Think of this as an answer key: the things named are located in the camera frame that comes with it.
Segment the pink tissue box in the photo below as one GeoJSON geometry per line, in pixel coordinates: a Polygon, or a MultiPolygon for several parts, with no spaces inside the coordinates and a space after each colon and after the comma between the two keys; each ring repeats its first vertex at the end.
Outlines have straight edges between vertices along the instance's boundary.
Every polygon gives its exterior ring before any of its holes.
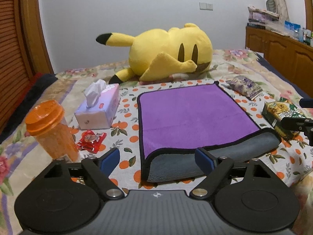
{"type": "Polygon", "coordinates": [[[118,84],[99,79],[84,90],[85,99],[74,112],[81,130],[108,129],[116,114],[120,95],[118,84]]]}

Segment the wooden louvered door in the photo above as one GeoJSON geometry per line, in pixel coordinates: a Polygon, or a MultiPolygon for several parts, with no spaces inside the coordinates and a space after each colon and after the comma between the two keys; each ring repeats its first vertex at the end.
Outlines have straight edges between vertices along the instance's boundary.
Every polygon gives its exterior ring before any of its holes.
{"type": "Polygon", "coordinates": [[[1,0],[1,129],[34,78],[52,72],[39,0],[1,0]]]}

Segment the yellow Pikachu plush toy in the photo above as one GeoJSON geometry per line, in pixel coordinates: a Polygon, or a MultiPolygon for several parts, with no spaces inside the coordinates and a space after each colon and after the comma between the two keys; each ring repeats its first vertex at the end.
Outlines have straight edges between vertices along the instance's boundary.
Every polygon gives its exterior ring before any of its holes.
{"type": "Polygon", "coordinates": [[[194,23],[168,31],[151,29],[137,36],[111,32],[97,36],[96,41],[112,47],[129,47],[127,69],[115,73],[111,84],[121,84],[134,77],[152,82],[173,74],[200,73],[213,59],[213,46],[207,34],[194,23]]]}

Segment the red candy wrapper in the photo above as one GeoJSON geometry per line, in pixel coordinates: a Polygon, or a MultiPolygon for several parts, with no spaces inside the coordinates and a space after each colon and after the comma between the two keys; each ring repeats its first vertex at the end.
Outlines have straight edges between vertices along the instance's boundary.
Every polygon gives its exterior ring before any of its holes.
{"type": "Polygon", "coordinates": [[[77,148],[79,151],[97,154],[106,136],[106,133],[95,133],[92,130],[87,130],[82,133],[81,139],[77,143],[77,148]]]}

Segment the white wall switch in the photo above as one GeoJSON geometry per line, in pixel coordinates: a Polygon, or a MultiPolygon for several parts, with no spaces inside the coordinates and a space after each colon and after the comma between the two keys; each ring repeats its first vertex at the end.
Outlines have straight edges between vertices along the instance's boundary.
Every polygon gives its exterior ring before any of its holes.
{"type": "Polygon", "coordinates": [[[213,4],[210,3],[204,3],[204,2],[199,2],[200,10],[213,10],[213,4]]]}

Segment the floral bed sheet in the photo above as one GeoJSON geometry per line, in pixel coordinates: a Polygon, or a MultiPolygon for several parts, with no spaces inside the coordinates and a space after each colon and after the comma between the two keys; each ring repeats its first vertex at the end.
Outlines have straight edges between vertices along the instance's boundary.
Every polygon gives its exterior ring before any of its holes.
{"type": "MultiPolygon", "coordinates": [[[[86,88],[97,79],[110,79],[127,65],[126,61],[122,61],[58,73],[57,81],[43,92],[40,101],[54,99],[62,105],[78,80],[82,80],[82,83],[79,83],[82,87],[78,89],[86,88]]],[[[305,92],[279,74],[267,60],[250,50],[216,50],[213,54],[213,65],[207,72],[195,76],[174,76],[163,83],[191,80],[219,81],[220,79],[225,82],[236,75],[244,75],[252,79],[274,100],[283,97],[298,104],[300,98],[306,97],[305,92]]],[[[138,85],[144,84],[131,80],[123,86],[138,85]]],[[[18,125],[15,132],[3,140],[1,143],[1,234],[21,232],[14,214],[15,199],[50,162],[50,156],[27,133],[25,123],[18,125]]],[[[290,186],[301,206],[294,232],[312,234],[312,171],[290,186]]]]}

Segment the purple snack packet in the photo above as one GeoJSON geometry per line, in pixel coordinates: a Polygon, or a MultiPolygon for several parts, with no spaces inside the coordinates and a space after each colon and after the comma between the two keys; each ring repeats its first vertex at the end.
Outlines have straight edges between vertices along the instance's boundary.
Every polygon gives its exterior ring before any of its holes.
{"type": "Polygon", "coordinates": [[[233,91],[240,93],[249,100],[254,100],[263,91],[256,82],[242,75],[226,80],[226,83],[233,91]]]}

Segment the items on cabinet top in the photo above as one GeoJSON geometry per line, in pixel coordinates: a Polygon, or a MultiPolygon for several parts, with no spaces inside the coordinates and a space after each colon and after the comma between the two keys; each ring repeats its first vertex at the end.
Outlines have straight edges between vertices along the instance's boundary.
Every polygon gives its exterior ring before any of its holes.
{"type": "Polygon", "coordinates": [[[312,31],[301,25],[285,21],[284,28],[293,39],[312,47],[312,31]]]}

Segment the stack of books and papers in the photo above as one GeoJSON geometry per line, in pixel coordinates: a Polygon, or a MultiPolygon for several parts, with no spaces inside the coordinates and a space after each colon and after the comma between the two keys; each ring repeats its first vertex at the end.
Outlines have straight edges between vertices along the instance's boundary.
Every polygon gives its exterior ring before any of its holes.
{"type": "Polygon", "coordinates": [[[248,6],[248,11],[248,27],[265,30],[266,28],[280,24],[280,16],[277,13],[258,9],[254,6],[248,6]]]}

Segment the orange-print white cloth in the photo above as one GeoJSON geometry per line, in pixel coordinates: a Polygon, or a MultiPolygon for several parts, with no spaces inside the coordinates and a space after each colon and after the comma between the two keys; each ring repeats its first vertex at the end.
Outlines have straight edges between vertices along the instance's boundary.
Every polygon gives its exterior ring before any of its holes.
{"type": "MultiPolygon", "coordinates": [[[[257,100],[249,101],[246,97],[227,89],[226,83],[219,80],[220,86],[236,101],[242,111],[247,111],[260,128],[270,127],[270,124],[262,117],[262,109],[265,101],[274,101],[274,98],[266,93],[261,93],[257,100]]],[[[75,83],[71,92],[62,102],[67,115],[69,112],[75,112],[84,99],[82,87],[79,85],[82,80],[75,83]]],[[[200,182],[203,177],[195,178],[194,175],[186,179],[175,180],[169,183],[148,183],[141,182],[141,157],[139,152],[139,120],[137,110],[137,97],[144,92],[167,90],[171,88],[185,88],[196,85],[213,83],[213,80],[191,80],[174,83],[158,83],[151,85],[138,85],[135,87],[121,86],[121,100],[117,108],[117,113],[109,129],[94,130],[96,134],[106,133],[107,136],[100,145],[100,150],[96,156],[101,156],[108,150],[117,147],[121,152],[121,161],[110,179],[120,188],[126,189],[185,189],[191,190],[196,183],[200,182]]],[[[74,135],[78,142],[83,133],[80,130],[74,115],[67,116],[66,120],[69,125],[69,131],[74,135]]],[[[278,177],[288,186],[298,182],[305,175],[312,171],[312,147],[310,147],[307,138],[301,133],[296,140],[282,143],[273,151],[266,153],[261,160],[268,165],[278,177]]]]}

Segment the green instant noodle pack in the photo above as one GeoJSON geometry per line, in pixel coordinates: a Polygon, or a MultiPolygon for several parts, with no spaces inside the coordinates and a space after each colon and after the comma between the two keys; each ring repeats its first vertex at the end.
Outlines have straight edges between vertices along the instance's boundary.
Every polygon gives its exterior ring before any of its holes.
{"type": "Polygon", "coordinates": [[[262,116],[287,141],[294,139],[299,132],[284,129],[281,125],[281,120],[284,117],[306,118],[304,113],[294,103],[283,97],[279,101],[265,102],[262,116]]]}

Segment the wooden sideboard cabinet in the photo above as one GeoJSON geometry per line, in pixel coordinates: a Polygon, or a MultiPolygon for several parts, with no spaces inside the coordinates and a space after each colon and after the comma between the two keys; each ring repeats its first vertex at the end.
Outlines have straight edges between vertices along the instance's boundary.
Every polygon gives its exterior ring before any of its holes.
{"type": "Polygon", "coordinates": [[[312,97],[312,47],[268,30],[246,27],[246,47],[264,54],[283,77],[312,97]]]}

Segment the purple and grey towel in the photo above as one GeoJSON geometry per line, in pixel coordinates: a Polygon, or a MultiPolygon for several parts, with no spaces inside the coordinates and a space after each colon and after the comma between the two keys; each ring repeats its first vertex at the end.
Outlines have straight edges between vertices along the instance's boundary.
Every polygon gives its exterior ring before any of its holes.
{"type": "Polygon", "coordinates": [[[145,92],[137,98],[141,179],[150,183],[202,176],[195,151],[235,162],[277,148],[272,128],[260,128],[217,82],[145,92]]]}

